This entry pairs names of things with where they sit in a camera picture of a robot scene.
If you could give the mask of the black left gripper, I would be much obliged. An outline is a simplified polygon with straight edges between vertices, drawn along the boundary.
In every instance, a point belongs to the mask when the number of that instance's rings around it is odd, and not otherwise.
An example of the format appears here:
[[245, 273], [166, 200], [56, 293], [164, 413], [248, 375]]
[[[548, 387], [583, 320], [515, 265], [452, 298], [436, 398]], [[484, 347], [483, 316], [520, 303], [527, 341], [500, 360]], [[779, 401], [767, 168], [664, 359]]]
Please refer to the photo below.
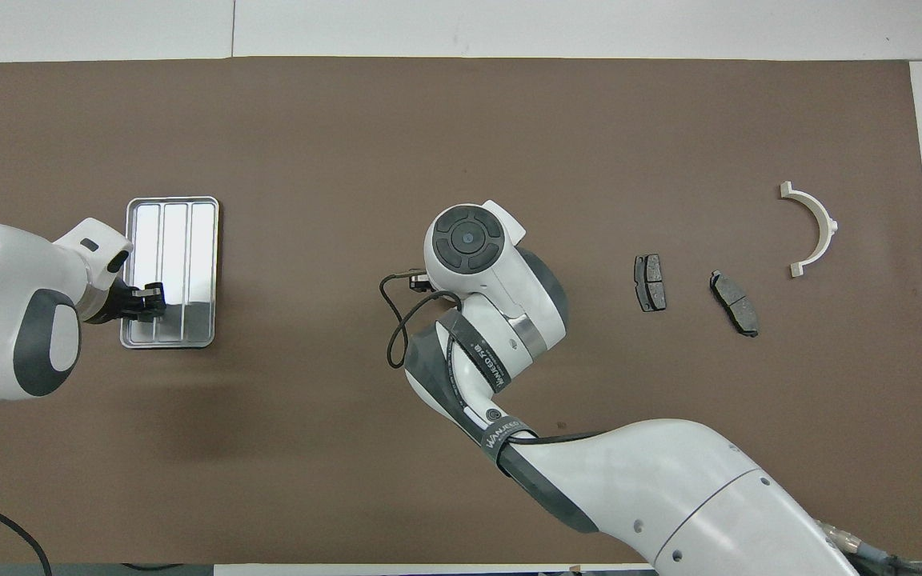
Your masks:
[[107, 291], [106, 301], [90, 323], [106, 323], [118, 318], [128, 318], [140, 323], [150, 323], [165, 314], [166, 303], [163, 283], [147, 283], [142, 288], [126, 284], [113, 284]]

